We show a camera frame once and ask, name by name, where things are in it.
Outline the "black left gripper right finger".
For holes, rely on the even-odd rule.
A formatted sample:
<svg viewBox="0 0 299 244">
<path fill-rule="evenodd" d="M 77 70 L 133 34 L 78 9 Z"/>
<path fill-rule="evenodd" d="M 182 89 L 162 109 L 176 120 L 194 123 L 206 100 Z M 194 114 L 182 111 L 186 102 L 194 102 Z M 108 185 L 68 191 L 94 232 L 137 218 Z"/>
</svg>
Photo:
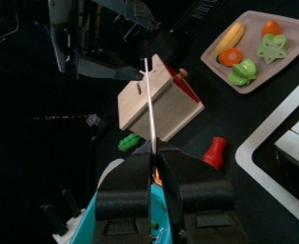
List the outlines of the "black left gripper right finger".
<svg viewBox="0 0 299 244">
<path fill-rule="evenodd" d="M 169 143 L 157 141 L 173 244 L 250 244 L 226 177 Z"/>
</svg>

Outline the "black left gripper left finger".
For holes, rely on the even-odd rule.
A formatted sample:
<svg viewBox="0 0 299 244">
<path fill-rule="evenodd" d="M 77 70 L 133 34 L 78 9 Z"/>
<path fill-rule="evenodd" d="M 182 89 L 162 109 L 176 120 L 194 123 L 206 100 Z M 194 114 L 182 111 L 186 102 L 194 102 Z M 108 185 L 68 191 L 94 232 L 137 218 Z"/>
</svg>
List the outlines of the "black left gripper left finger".
<svg viewBox="0 0 299 244">
<path fill-rule="evenodd" d="M 93 244 L 149 244 L 150 148 L 106 166 L 97 182 Z"/>
</svg>

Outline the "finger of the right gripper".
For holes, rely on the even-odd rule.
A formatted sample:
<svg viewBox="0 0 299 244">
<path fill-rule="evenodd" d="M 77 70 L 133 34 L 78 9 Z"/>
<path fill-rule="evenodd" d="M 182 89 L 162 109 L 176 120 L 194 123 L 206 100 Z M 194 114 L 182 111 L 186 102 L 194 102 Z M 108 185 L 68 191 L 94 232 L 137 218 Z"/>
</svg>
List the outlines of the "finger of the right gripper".
<svg viewBox="0 0 299 244">
<path fill-rule="evenodd" d="M 77 73 L 92 78 L 122 81 L 140 81 L 144 77 L 141 72 L 109 51 L 81 54 L 77 59 Z"/>
<path fill-rule="evenodd" d="M 160 27 L 148 5 L 142 0 L 92 0 L 104 8 L 112 10 L 121 15 L 128 21 L 140 25 L 149 31 L 154 31 Z"/>
</svg>

